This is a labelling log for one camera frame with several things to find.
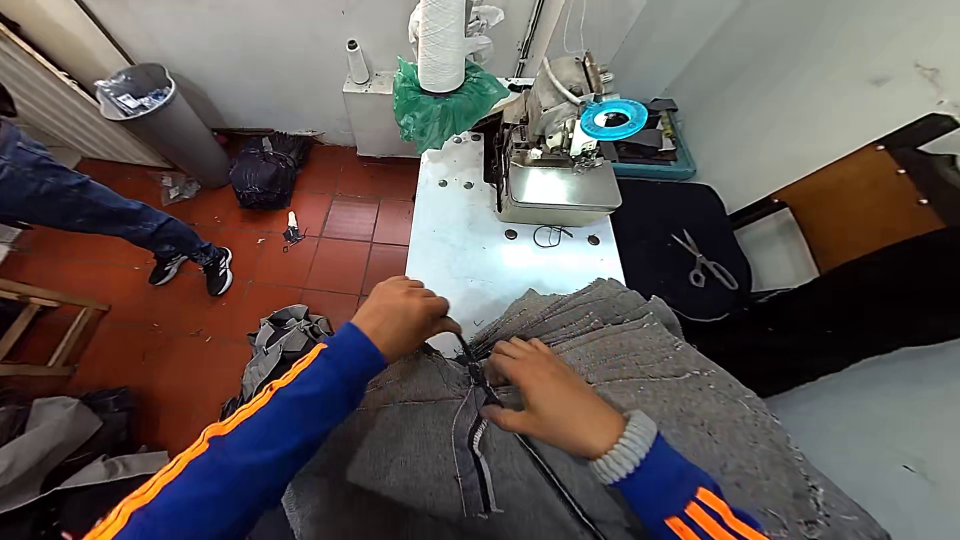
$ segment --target wooden chair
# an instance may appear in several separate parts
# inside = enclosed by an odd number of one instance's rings
[[[0,377],[7,375],[69,377],[73,375],[74,366],[63,364],[70,357],[70,353],[73,352],[73,348],[83,334],[86,324],[93,318],[94,311],[106,313],[110,310],[109,305],[100,304],[87,298],[2,279],[0,279],[0,298],[16,300],[26,304],[13,324],[7,329],[7,332],[4,333],[3,337],[0,337]],[[60,307],[63,305],[79,306],[82,309],[66,331],[66,335],[60,340],[57,349],[47,360],[46,365],[3,361],[43,307]]]

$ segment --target blue jeans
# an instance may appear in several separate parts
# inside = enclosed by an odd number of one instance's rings
[[[183,254],[200,265],[218,256],[187,224],[57,163],[6,120],[0,128],[0,220],[119,236],[159,258]]]

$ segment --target blue sleeve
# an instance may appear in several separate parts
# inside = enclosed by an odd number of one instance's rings
[[[749,514],[728,506],[720,486],[660,434],[632,473],[613,485],[661,540],[766,540]]]
[[[243,538],[360,404],[383,355],[347,323],[118,504],[86,538]]]

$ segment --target red tile floor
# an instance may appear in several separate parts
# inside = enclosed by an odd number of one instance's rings
[[[160,208],[148,167],[85,160],[78,170]],[[206,295],[196,264],[154,287],[147,284],[149,252],[117,238],[50,229],[24,234],[21,251],[0,264],[0,277],[111,304],[61,391],[129,386],[140,406],[140,440],[176,453],[238,391],[251,356],[246,334],[261,317],[303,303],[337,328],[377,282],[404,272],[417,172],[416,165],[364,163],[350,148],[315,146],[289,208],[307,238],[287,253],[287,210],[240,209],[229,187],[163,208],[233,251],[234,284],[218,298]],[[70,315],[60,308],[36,321],[13,357],[44,362]]]

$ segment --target green plastic bag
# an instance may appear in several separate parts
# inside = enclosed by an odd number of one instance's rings
[[[446,96],[432,96],[420,88],[417,65],[397,57],[394,77],[394,117],[400,138],[417,143],[417,152],[443,148],[447,139],[465,132],[510,95],[496,77],[472,61],[467,63],[464,84]]]

